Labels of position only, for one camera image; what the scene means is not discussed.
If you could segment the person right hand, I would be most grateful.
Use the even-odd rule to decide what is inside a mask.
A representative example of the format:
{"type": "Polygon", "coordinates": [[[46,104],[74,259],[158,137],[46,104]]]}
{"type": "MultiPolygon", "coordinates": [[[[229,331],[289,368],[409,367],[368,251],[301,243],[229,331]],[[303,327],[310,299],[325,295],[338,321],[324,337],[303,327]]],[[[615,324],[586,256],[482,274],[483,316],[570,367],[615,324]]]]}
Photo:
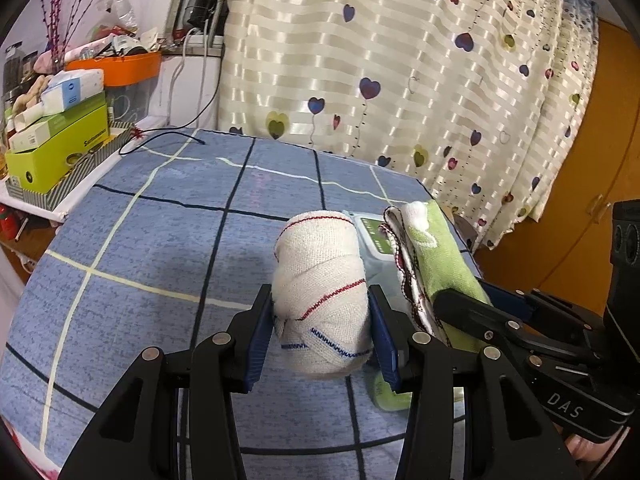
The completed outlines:
{"type": "Polygon", "coordinates": [[[573,460],[578,462],[597,463],[606,452],[610,449],[611,445],[616,440],[616,437],[612,437],[602,443],[594,443],[586,438],[578,436],[578,434],[572,434],[565,440],[565,445],[573,457],[573,460]]]}

